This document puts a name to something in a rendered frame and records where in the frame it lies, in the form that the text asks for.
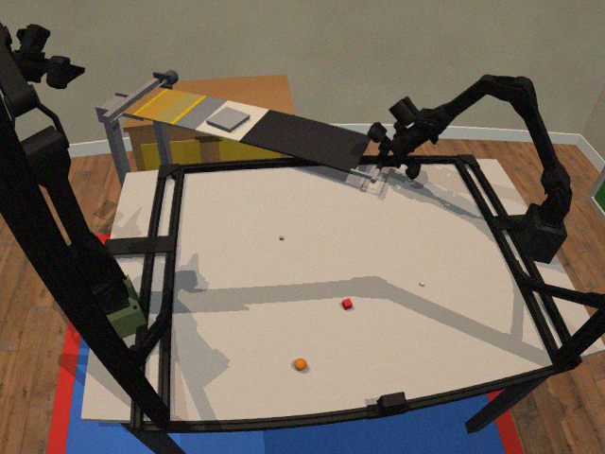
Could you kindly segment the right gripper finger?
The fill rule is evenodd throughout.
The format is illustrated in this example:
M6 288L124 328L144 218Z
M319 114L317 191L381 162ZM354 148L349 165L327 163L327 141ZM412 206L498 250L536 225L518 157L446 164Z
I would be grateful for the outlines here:
M380 150L379 155L378 155L378 156L375 158L375 160L373 161L373 163L374 163L374 164L376 164L378 161L380 161L382 158L384 158L384 157L387 155L387 153L388 153L388 152L384 152L384 151L383 151L383 150L380 148L381 144L382 144L382 141L381 141L381 143L380 143L380 145L379 145L379 148L378 148L378 149Z
M395 161L395 157L396 157L396 155L392 154L389 158L387 158L386 161L385 161L385 163L384 163L384 165L383 165L383 167L389 166L389 167L400 168L400 165Z

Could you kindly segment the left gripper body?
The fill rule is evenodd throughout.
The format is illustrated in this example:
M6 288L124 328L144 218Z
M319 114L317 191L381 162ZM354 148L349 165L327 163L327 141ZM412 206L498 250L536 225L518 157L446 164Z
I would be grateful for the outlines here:
M12 53L26 81L41 83L43 73L47 73L46 83L48 86L56 89L65 89L67 87L70 68L69 58L52 56L49 61L46 61L44 59L26 57L25 54L17 52Z

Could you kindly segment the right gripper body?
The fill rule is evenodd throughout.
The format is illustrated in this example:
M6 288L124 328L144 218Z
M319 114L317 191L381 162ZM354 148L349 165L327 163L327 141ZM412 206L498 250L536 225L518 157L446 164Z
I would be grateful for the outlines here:
M408 159L406 156L410 152L412 153L417 147L412 145L408 140L406 130L397 137L394 137L394 140L389 140L389 138L386 136L387 131L388 130L380 122L375 122L370 127L368 136L374 143L379 143L383 139L380 148L384 152L391 150L396 155L395 161L399 165L404 164L407 166L406 175L408 178L410 180L414 180L419 176L421 165L414 157Z

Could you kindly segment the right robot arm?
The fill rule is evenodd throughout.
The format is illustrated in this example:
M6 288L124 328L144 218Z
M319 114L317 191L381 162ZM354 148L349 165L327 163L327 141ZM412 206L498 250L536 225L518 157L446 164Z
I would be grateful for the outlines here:
M498 83L506 87L502 87ZM406 130L406 136L410 143L419 147L430 140L435 145L439 140L438 135L448 127L455 117L485 95L508 101L525 120L544 167L541 184L544 187L544 194L547 194L548 197L538 208L540 221L543 226L561 229L565 214L570 211L573 195L570 187L571 180L566 169L557 158L544 121L539 113L535 89L530 79L522 76L514 78L484 75L473 86L461 93L461 96L440 105L434 110L422 108L419 111L410 98L406 96L400 100L401 102L398 101L398 104L396 103L389 109L397 119L397 122L393 125L396 131L393 138L404 132L407 126L414 122L414 125Z

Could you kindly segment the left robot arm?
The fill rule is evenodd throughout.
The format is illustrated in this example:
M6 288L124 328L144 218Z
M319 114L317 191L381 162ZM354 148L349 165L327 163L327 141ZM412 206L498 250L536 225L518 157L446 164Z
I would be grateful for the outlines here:
M50 30L39 25L30 24L18 29L16 37L21 46L13 52L44 59L45 53L41 51L49 36ZM37 183L46 188L72 241L68 246L72 256L107 316L130 306L129 293L123 281L126 276L108 246L103 245L88 228L68 180L70 146L59 117L41 103L34 86L26 82L16 64L11 44L7 26L0 23L0 90L12 125L15 129L15 118L36 107L54 122L57 130L50 126L20 143Z

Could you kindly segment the orange ball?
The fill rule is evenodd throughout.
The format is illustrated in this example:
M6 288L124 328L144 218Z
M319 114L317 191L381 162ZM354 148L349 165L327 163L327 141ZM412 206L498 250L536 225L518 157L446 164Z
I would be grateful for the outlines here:
M304 370L306 368L306 361L302 358L296 359L294 366L297 370Z

